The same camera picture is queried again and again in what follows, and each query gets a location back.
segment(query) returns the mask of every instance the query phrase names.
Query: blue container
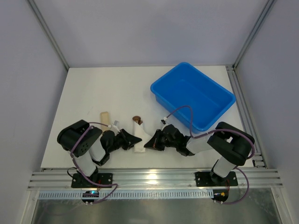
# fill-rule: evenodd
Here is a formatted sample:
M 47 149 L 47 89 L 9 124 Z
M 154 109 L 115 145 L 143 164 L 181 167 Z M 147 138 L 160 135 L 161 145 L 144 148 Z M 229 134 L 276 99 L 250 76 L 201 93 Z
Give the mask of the blue container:
M 169 112 L 183 105 L 191 106 L 194 133 L 208 130 L 235 102 L 231 92 L 186 62 L 155 81 L 150 90 Z M 174 116 L 189 128 L 189 108 L 178 110 Z

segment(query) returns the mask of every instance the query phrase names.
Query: white table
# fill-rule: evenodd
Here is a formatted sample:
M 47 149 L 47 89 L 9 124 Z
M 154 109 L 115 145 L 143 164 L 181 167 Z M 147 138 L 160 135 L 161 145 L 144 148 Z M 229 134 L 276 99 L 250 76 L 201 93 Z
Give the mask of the white table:
M 120 128 L 133 131 L 132 117 L 140 116 L 148 134 L 161 128 L 160 120 L 169 114 L 155 99 L 150 85 L 172 67 L 110 67 L 71 68 L 65 81 L 56 112 L 42 168 L 69 168 L 73 166 L 69 154 L 57 143 L 59 132 L 80 119 L 100 122 L 100 113 L 108 111 L 111 122 L 120 122 Z M 211 79 L 232 91 L 225 66 L 196 66 Z M 236 104 L 219 119 L 241 130 L 242 124 Z M 176 118 L 168 119 L 183 134 L 188 129 Z M 211 168 L 220 155 L 204 151 L 191 157 L 181 156 L 174 148 L 163 152 L 147 149 L 134 153 L 132 149 L 116 150 L 102 168 Z M 252 167 L 247 160 L 246 167 Z

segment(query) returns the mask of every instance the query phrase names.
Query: gray wall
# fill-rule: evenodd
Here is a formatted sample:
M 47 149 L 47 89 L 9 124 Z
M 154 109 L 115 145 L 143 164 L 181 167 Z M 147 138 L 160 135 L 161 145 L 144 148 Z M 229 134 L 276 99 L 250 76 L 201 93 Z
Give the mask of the gray wall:
M 266 0 L 36 0 L 71 67 L 232 64 Z
M 278 0 L 238 68 L 271 167 L 299 211 L 299 1 Z
M 66 77 L 25 0 L 0 1 L 0 220 L 19 222 Z

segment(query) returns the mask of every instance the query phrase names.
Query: black wire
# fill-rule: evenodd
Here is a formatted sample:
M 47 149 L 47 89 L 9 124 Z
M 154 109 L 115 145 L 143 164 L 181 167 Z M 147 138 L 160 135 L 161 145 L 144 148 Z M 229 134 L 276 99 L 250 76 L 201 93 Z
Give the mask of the black wire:
M 70 176 L 71 178 L 73 178 L 73 176 L 69 173 L 69 170 L 72 169 L 72 168 L 77 169 L 76 167 L 70 167 L 70 168 L 68 168 L 67 171 L 66 171 L 66 172 L 67 172 L 67 175 Z

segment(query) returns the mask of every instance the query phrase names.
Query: gray floor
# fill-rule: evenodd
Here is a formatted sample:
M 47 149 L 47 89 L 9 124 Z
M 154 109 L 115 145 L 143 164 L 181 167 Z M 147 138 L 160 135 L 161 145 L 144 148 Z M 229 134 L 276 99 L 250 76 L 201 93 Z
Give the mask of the gray floor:
M 245 190 L 230 190 L 229 200 Z M 73 200 L 41 200 L 32 224 L 281 224 L 270 189 L 251 189 L 241 203 L 211 199 L 116 200 L 93 206 Z

